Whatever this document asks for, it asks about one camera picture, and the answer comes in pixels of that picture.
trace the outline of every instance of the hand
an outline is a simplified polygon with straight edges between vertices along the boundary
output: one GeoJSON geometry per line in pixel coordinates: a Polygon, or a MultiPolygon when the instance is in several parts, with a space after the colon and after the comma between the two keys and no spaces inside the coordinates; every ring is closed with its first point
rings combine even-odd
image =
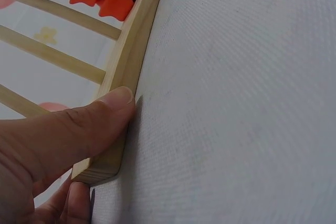
{"type": "Polygon", "coordinates": [[[135,110],[117,88],[81,108],[22,120],[0,120],[0,223],[89,223],[89,187],[68,178],[43,205],[34,197],[73,164],[106,149],[135,110]]]}

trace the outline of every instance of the wooden slat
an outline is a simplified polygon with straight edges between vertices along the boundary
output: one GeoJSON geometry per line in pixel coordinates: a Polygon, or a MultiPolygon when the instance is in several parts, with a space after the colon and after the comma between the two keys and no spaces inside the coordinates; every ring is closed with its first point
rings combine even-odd
{"type": "Polygon", "coordinates": [[[121,30],[118,28],[50,0],[16,1],[43,10],[114,40],[117,40],[121,33],[121,30]]]}
{"type": "Polygon", "coordinates": [[[11,108],[17,113],[29,118],[31,116],[43,115],[49,113],[37,104],[27,100],[21,95],[13,92],[0,84],[0,103],[11,108]]]}
{"type": "MultiPolygon", "coordinates": [[[[135,93],[158,3],[159,0],[139,0],[136,3],[117,41],[119,49],[112,50],[109,56],[112,58],[117,54],[122,59],[109,62],[107,70],[114,71],[114,74],[105,77],[98,97],[116,86],[127,86],[135,93]]],[[[72,180],[94,185],[116,175],[121,165],[124,141],[125,131],[104,153],[75,164],[72,180]]]]}
{"type": "Polygon", "coordinates": [[[0,40],[60,68],[101,84],[105,71],[0,25],[0,40]]]}

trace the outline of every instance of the patterned fabric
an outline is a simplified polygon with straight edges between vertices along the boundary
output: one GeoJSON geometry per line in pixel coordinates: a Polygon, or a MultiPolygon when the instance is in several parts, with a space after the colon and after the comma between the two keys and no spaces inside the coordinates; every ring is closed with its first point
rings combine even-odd
{"type": "Polygon", "coordinates": [[[335,223],[336,0],[161,0],[93,223],[335,223]]]}

